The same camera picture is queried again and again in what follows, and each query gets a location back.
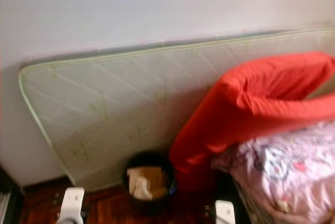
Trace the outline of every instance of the pink blanket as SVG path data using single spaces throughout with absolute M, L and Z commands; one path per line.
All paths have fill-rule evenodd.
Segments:
M 278 221 L 335 220 L 335 121 L 258 137 L 212 161 Z

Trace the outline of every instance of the red pillow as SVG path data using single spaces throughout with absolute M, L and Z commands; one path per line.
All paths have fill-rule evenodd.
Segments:
M 179 189 L 212 188 L 210 158 L 233 143 L 335 118 L 335 94 L 302 100 L 334 73 L 331 56 L 310 52 L 258 59 L 224 74 L 170 149 Z

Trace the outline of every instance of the wooden floor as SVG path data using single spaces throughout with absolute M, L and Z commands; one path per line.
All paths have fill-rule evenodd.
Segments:
M 20 224 L 55 224 L 68 183 L 35 188 L 25 197 Z M 83 209 L 89 208 L 87 224 L 210 224 L 205 205 L 213 205 L 212 193 L 177 192 L 166 208 L 153 216 L 141 216 L 122 186 L 85 195 Z

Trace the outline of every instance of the black trash can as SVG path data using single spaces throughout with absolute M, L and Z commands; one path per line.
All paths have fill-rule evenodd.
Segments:
M 141 152 L 134 157 L 132 157 L 122 173 L 122 183 L 126 187 L 129 193 L 129 181 L 127 170 L 133 167 L 139 166 L 160 166 L 162 171 L 166 174 L 167 182 L 167 193 L 163 195 L 161 198 L 153 199 L 153 200 L 141 200 L 134 198 L 129 194 L 131 198 L 131 203 L 133 208 L 136 210 L 138 214 L 156 214 L 163 210 L 167 203 L 170 200 L 170 197 L 176 191 L 176 180 L 174 176 L 174 168 L 172 164 L 169 162 L 168 158 L 162 156 L 159 153 L 153 151 Z

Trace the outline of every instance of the white mattress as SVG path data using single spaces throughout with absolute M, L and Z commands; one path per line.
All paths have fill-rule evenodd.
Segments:
M 71 181 L 88 191 L 120 183 L 126 161 L 166 150 L 215 80 L 266 55 L 335 55 L 335 28 L 277 32 L 126 52 L 35 61 L 19 83 Z

